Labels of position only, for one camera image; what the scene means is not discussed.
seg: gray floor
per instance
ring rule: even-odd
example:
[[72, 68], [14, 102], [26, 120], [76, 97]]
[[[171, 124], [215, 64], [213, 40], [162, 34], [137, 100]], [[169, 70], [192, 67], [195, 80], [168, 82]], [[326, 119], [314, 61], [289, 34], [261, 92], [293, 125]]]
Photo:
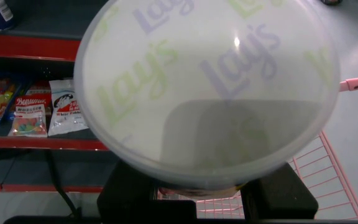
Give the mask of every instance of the gray floor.
[[[358, 0], [344, 0], [340, 7], [326, 7], [318, 0], [308, 1], [317, 10], [335, 41], [341, 59], [342, 79], [358, 77]], [[340, 94], [325, 130], [358, 196], [358, 91]], [[97, 195], [71, 194], [71, 197], [84, 208], [85, 215], [97, 215], [94, 204]], [[346, 210], [324, 212], [319, 212], [320, 218], [335, 217], [338, 213], [352, 216]], [[0, 223], [14, 215], [69, 213], [63, 200], [55, 193], [0, 193]]]
[[[335, 41], [342, 79], [358, 77], [358, 0], [344, 0], [341, 7], [324, 7], [309, 1]], [[325, 130], [358, 196], [358, 91], [339, 95]]]

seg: wire cart basket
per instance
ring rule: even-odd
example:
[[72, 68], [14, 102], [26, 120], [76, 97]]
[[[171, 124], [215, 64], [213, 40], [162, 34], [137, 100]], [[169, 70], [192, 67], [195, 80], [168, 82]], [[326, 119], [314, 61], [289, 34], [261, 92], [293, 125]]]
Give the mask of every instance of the wire cart basket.
[[[358, 78], [341, 82], [340, 91], [358, 90]], [[358, 199], [336, 153], [321, 131], [288, 163], [318, 201], [315, 219], [358, 220]], [[159, 199], [193, 200], [181, 195], [158, 195]], [[240, 192], [230, 198], [193, 200], [198, 218], [246, 219]]]

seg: white snack bag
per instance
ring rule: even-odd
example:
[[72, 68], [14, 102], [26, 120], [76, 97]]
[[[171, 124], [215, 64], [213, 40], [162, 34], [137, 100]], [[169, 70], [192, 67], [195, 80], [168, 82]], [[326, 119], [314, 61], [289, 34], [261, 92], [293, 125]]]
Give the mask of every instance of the white snack bag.
[[88, 128], [74, 93], [73, 80], [50, 81], [53, 115], [49, 136], [65, 134]]

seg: plastic container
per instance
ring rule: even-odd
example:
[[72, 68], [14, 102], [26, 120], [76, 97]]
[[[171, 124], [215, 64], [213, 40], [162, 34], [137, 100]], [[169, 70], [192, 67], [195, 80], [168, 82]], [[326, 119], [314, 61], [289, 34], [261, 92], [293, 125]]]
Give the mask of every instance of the plastic container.
[[339, 64], [306, 1], [109, 1], [75, 63], [86, 122], [130, 165], [170, 184], [227, 189], [310, 142]]

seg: black cable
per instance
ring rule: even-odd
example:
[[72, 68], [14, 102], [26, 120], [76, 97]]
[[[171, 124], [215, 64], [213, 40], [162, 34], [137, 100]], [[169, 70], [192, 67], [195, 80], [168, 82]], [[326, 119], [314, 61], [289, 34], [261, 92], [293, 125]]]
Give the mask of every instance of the black cable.
[[45, 158], [48, 163], [49, 172], [50, 172], [50, 178], [52, 180], [52, 184], [55, 187], [56, 191], [62, 196], [64, 201], [69, 206], [71, 213], [73, 214], [74, 218], [80, 219], [81, 215], [79, 213], [79, 210], [77, 210], [73, 204], [73, 202], [70, 200], [70, 198], [67, 196], [66, 192], [63, 190], [62, 185], [60, 183], [60, 178], [56, 169], [56, 163], [55, 159], [53, 158], [53, 154], [50, 150], [45, 150]]

